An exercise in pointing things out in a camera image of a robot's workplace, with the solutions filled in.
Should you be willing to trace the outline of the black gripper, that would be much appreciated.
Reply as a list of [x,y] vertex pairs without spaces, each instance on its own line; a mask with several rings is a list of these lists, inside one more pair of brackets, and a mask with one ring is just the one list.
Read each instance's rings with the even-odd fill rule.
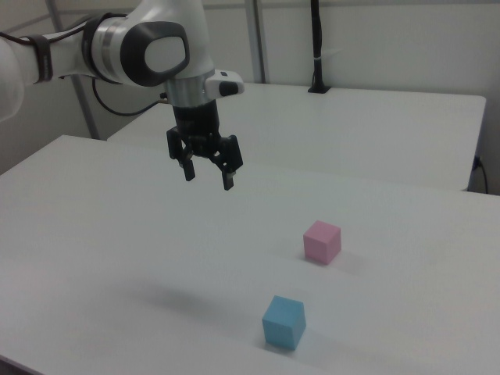
[[235,135],[221,137],[216,101],[192,108],[173,107],[176,126],[166,132],[171,159],[177,160],[186,181],[195,178],[193,155],[210,158],[222,173],[223,188],[234,186],[234,175],[243,166]]

